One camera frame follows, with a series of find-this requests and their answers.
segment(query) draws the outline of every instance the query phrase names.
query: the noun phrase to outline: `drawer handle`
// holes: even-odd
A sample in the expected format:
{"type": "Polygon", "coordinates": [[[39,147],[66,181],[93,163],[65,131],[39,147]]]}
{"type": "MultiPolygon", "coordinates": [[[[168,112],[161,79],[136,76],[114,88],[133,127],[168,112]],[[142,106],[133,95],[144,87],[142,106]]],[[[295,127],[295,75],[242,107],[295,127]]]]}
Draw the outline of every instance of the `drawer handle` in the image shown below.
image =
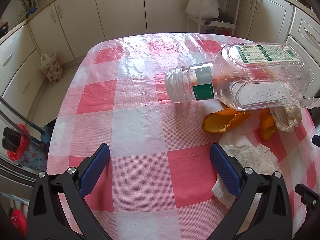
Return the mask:
{"type": "Polygon", "coordinates": [[[303,29],[304,29],[304,31],[305,31],[306,33],[308,33],[312,38],[314,38],[314,39],[316,40],[316,42],[318,42],[319,45],[320,45],[320,41],[318,41],[318,40],[316,39],[316,37],[315,37],[310,31],[308,31],[306,28],[303,28],[303,29]]]}
{"type": "Polygon", "coordinates": [[[30,81],[28,81],[28,83],[26,84],[26,86],[24,87],[24,90],[22,90],[22,94],[26,91],[28,85],[30,84],[30,81]]]}
{"type": "Polygon", "coordinates": [[[256,4],[256,11],[258,13],[258,4],[259,4],[259,0],[257,0],[257,4],[256,4]]]}
{"type": "Polygon", "coordinates": [[[57,22],[57,21],[56,21],[56,16],[54,15],[53,10],[51,10],[51,19],[52,19],[54,22],[57,22]]]}
{"type": "Polygon", "coordinates": [[[57,9],[58,9],[58,14],[60,16],[60,19],[62,19],[62,12],[59,5],[57,6],[57,9]]]}
{"type": "Polygon", "coordinates": [[[12,57],[12,54],[9,57],[7,57],[7,59],[3,62],[2,65],[4,66],[5,64],[7,64],[9,62],[9,60],[11,59],[11,57],[12,57]]]}
{"type": "Polygon", "coordinates": [[[250,2],[249,2],[249,7],[250,7],[250,10],[252,10],[252,0],[250,0],[250,2]]]}

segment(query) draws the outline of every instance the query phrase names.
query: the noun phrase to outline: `metal screw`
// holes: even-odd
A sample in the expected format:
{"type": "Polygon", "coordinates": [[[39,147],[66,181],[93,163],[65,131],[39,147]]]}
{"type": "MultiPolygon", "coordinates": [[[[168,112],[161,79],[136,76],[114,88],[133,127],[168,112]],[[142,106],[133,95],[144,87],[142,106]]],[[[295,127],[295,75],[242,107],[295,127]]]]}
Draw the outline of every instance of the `metal screw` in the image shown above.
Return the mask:
{"type": "Polygon", "coordinates": [[[275,176],[276,176],[277,178],[281,178],[281,177],[282,177],[282,175],[281,175],[281,173],[280,173],[279,171],[276,171],[276,172],[275,172],[275,176]]]}
{"type": "Polygon", "coordinates": [[[38,174],[39,178],[43,178],[45,176],[45,172],[44,171],[41,171],[39,174],[38,174]]]}
{"type": "Polygon", "coordinates": [[[244,172],[245,172],[246,174],[252,174],[252,173],[253,173],[253,169],[251,169],[251,168],[249,168],[249,167],[246,167],[246,168],[244,169],[244,172]]]}
{"type": "Polygon", "coordinates": [[[76,172],[76,168],[75,167],[71,167],[68,169],[68,173],[69,174],[72,174],[72,173],[75,173],[76,172]]]}

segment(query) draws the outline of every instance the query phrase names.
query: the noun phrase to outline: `green label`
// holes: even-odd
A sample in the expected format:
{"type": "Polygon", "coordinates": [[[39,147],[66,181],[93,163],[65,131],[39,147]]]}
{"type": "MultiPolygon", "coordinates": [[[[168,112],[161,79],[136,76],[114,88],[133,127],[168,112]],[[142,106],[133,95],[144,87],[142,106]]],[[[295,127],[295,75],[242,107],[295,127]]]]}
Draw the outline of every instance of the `green label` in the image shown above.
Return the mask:
{"type": "Polygon", "coordinates": [[[263,53],[263,55],[266,57],[266,59],[268,61],[272,61],[272,59],[269,57],[268,53],[265,51],[265,49],[261,45],[258,45],[258,48],[261,50],[261,52],[263,53]]]}
{"type": "Polygon", "coordinates": [[[213,99],[213,87],[212,84],[193,86],[193,92],[196,100],[213,99]]]}
{"type": "Polygon", "coordinates": [[[239,60],[245,64],[258,62],[300,61],[289,46],[285,45],[237,45],[239,60]]]}
{"type": "Polygon", "coordinates": [[[242,58],[242,61],[243,61],[244,63],[248,63],[247,58],[246,58],[245,55],[243,54],[243,52],[242,52],[242,50],[240,49],[240,47],[239,47],[239,46],[236,46],[236,48],[237,48],[237,50],[238,50],[238,52],[239,52],[239,54],[240,54],[240,57],[242,58]]]}

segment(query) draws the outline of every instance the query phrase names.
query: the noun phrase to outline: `cloth bag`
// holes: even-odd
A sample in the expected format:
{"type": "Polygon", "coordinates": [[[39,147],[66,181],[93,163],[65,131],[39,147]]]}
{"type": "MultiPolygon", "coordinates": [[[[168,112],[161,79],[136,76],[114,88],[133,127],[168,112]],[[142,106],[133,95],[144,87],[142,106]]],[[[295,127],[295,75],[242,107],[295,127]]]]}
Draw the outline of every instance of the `cloth bag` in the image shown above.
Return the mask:
{"type": "Polygon", "coordinates": [[[39,69],[52,84],[57,84],[64,76],[63,69],[57,61],[57,54],[55,53],[50,56],[42,54],[39,69]]]}

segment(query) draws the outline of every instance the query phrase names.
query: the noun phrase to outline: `pink checkered tablecloth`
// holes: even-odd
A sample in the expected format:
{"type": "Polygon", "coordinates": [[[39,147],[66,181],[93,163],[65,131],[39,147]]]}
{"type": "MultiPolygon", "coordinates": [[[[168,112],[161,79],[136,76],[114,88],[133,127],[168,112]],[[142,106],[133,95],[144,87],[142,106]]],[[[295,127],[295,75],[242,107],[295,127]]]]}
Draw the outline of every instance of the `pink checkered tablecloth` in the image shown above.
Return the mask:
{"type": "MultiPolygon", "coordinates": [[[[201,129],[203,117],[223,107],[215,99],[172,103],[164,74],[210,61],[224,44],[241,42],[246,40],[164,33],[105,41],[89,50],[62,103],[47,172],[63,173],[101,143],[110,146],[110,163],[85,200],[114,240],[206,239],[228,211],[211,193],[217,172],[209,147],[222,135],[201,129]]],[[[252,111],[240,129],[228,133],[245,135],[254,146],[262,143],[278,158],[295,232],[306,211],[294,186],[320,190],[319,148],[311,143],[316,130],[303,109],[294,132],[278,130],[262,142],[259,113],[252,111]]],[[[60,198],[79,232],[64,195],[60,198]]]]}

